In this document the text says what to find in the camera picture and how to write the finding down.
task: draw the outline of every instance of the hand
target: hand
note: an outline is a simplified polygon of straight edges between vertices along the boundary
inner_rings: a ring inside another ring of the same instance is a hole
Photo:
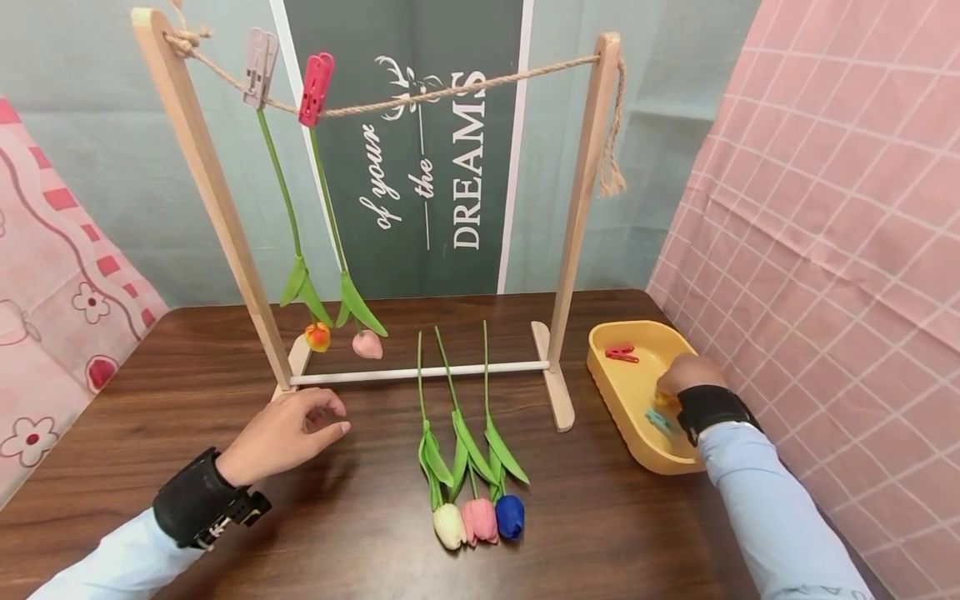
[[[698,385],[727,387],[720,368],[706,356],[681,354],[657,380],[657,389],[666,396],[676,397],[683,390]]]
[[[324,412],[345,417],[347,407],[336,394],[320,388],[278,397],[217,458],[217,470],[241,488],[302,465],[350,430],[345,420],[326,425]]]

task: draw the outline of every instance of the pink clothespin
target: pink clothespin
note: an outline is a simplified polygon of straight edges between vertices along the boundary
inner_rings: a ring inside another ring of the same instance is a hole
[[[604,352],[604,356],[612,360],[622,360],[625,363],[638,363],[640,359],[633,356],[631,352],[634,351],[634,347],[630,344],[624,346],[614,346],[613,348],[607,348],[607,351]]]
[[[306,127],[317,125],[317,118],[324,111],[326,88],[333,76],[333,57],[326,52],[315,54],[306,60],[306,75],[303,77],[303,98],[300,100],[300,123]]]
[[[263,107],[274,76],[276,64],[276,36],[259,27],[250,29],[247,39],[247,85],[243,101],[254,108]]]

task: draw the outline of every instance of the deer antler logo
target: deer antler logo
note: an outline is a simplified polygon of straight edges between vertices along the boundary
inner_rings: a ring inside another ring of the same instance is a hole
[[[410,90],[415,89],[418,94],[425,94],[428,87],[439,88],[443,87],[443,82],[440,81],[440,78],[436,75],[428,75],[422,80],[417,79],[417,75],[414,74],[414,70],[409,66],[406,68],[406,74],[399,65],[396,64],[396,60],[391,59],[390,57],[380,56],[375,59],[377,64],[386,64],[387,70],[394,74],[394,80],[390,83],[392,85],[399,85],[403,89],[407,90],[403,93],[397,94],[396,96],[391,96],[395,100],[407,100],[410,98]],[[438,99],[428,100],[427,102],[434,103]],[[410,113],[413,114],[417,112],[417,107],[420,103],[414,103],[409,105],[403,105],[402,107],[396,107],[390,110],[387,114],[383,115],[383,119],[386,121],[395,121],[403,116],[404,112],[408,109]]]

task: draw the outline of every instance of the white border stripe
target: white border stripe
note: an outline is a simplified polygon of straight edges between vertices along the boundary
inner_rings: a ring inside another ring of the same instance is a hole
[[[303,95],[303,79],[300,74],[300,64],[297,62],[297,50],[294,48],[293,34],[290,33],[290,21],[287,20],[287,8],[283,0],[270,0],[270,10],[274,14],[276,35],[280,40],[280,51],[283,54],[283,64],[287,67],[287,77],[290,79],[290,89],[294,93],[294,105],[300,104]],[[326,220],[326,234],[330,238],[330,250],[333,260],[337,261],[337,245],[333,241],[333,228],[330,226],[330,215],[326,214],[324,202],[324,188],[320,185],[320,171],[317,170],[317,158],[313,156],[313,144],[310,143],[310,131],[300,125],[303,133],[303,143],[306,145],[306,155],[310,158],[310,170],[313,171],[313,182],[317,186],[317,198],[320,199],[320,210],[324,212]]]
[[[526,71],[530,63],[530,31],[534,24],[534,1],[524,0],[523,20],[520,24],[520,56],[516,71]],[[500,249],[500,272],[496,280],[496,293],[503,294],[507,286],[507,264],[510,262],[510,235],[514,230],[514,204],[516,180],[520,171],[520,141],[523,138],[523,115],[526,112],[527,80],[516,83],[514,105],[514,134],[510,144],[510,173],[507,176],[507,202],[503,211],[503,246]]]

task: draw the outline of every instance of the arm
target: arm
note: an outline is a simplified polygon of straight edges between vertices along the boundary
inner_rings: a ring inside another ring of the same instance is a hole
[[[813,500],[765,435],[746,423],[706,429],[699,449],[764,600],[873,598]]]
[[[324,425],[325,417],[346,415],[344,403],[329,390],[278,397],[227,451],[201,454],[160,490],[153,508],[103,538],[29,600],[147,600],[199,559],[202,547],[212,547],[225,518],[250,525],[269,510],[269,502],[256,504],[247,496],[248,487],[305,463],[344,437],[347,421]]]
[[[657,387],[680,402],[681,426],[723,496],[763,600],[873,597],[843,543],[754,427],[756,420],[716,365],[700,356],[679,356]]]
[[[29,600],[146,600],[204,554],[177,548],[148,509],[100,541],[92,554],[61,571]]]

